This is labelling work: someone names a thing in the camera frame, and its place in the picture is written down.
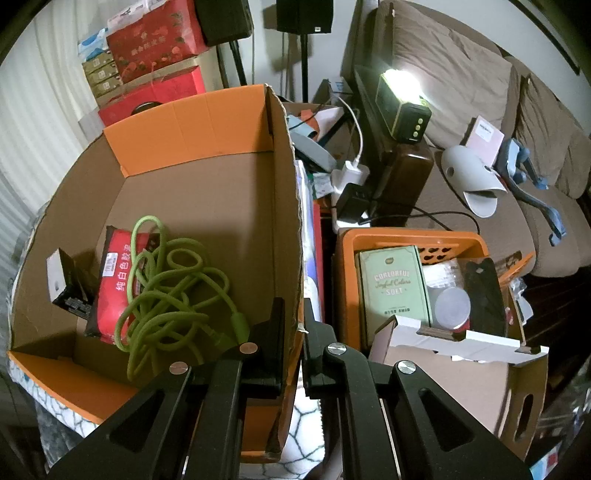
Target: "blue tool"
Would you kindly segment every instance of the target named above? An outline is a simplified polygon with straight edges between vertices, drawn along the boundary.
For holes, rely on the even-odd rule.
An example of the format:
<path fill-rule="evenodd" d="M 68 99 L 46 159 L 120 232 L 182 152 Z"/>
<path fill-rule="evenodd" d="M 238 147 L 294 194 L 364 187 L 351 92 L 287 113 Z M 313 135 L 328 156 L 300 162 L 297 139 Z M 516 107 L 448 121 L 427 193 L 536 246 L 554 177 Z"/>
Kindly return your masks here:
<path fill-rule="evenodd" d="M 562 218 L 560 217 L 558 210 L 546 205 L 541 200 L 538 200 L 529 193 L 521 190 L 519 185 L 527 180 L 527 175 L 521 170 L 521 167 L 525 168 L 527 175 L 529 175 L 536 188 L 539 190 L 548 189 L 547 180 L 543 177 L 539 177 L 535 172 L 530 159 L 530 150 L 521 145 L 515 138 L 508 138 L 501 145 L 499 156 L 496 161 L 496 169 L 517 200 L 528 203 L 542 212 L 542 215 L 544 215 L 544 218 L 552 230 L 552 234 L 549 238 L 550 245 L 555 247 L 566 235 L 566 229 L 562 223 Z"/>

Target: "lamp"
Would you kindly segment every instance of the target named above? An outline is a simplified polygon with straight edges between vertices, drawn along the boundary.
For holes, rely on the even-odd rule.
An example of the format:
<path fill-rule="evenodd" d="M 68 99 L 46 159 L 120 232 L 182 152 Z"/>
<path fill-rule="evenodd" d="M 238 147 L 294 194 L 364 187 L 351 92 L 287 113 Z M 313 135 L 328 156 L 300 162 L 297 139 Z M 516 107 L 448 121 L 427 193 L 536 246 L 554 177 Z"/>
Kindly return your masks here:
<path fill-rule="evenodd" d="M 405 70 L 390 69 L 379 76 L 375 103 L 394 140 L 420 142 L 431 118 L 418 80 Z"/>

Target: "sofa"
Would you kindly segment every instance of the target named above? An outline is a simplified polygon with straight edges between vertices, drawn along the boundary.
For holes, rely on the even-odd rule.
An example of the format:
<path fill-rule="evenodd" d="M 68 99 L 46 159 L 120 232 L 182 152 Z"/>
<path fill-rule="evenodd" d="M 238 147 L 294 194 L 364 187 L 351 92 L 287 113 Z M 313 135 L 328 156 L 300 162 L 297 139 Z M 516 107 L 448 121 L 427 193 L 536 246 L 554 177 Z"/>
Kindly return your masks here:
<path fill-rule="evenodd" d="M 507 191 L 490 218 L 477 218 L 493 260 L 516 251 L 535 257 L 522 270 L 539 277 L 564 277 L 591 265 L 591 228 L 577 200 L 587 195 L 591 141 L 568 109 L 518 59 L 458 20 L 404 0 L 382 1 L 373 12 L 371 66 L 411 71 L 428 90 L 433 116 L 425 138 L 436 164 L 416 206 L 428 212 L 471 213 L 447 184 L 440 168 L 441 152 L 461 144 L 478 115 L 531 150 L 547 190 L 531 182 L 522 188 L 561 214 L 567 235 L 555 247 L 541 212 Z M 460 215 L 439 215 L 454 230 L 473 231 Z M 441 228 L 429 218 L 412 218 L 409 228 Z"/>

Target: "glowing light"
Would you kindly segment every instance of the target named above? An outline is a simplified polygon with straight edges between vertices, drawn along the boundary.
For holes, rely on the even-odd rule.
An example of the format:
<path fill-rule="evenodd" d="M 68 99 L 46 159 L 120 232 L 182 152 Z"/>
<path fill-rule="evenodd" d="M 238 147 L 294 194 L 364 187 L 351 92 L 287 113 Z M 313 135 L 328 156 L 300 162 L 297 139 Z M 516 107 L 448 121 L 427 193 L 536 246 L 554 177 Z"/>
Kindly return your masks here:
<path fill-rule="evenodd" d="M 411 73 L 390 69 L 384 72 L 384 79 L 401 102 L 421 104 L 421 86 Z"/>

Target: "black speaker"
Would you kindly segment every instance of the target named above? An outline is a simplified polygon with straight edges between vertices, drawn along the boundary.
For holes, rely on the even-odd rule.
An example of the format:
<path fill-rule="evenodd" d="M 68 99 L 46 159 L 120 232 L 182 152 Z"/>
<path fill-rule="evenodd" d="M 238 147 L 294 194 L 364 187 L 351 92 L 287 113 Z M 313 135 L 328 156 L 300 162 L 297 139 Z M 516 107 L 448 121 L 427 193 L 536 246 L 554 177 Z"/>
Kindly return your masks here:
<path fill-rule="evenodd" d="M 252 35 L 248 0 L 195 0 L 195 12 L 208 47 Z"/>
<path fill-rule="evenodd" d="M 297 35 L 330 33 L 333 0 L 277 0 L 277 30 Z"/>

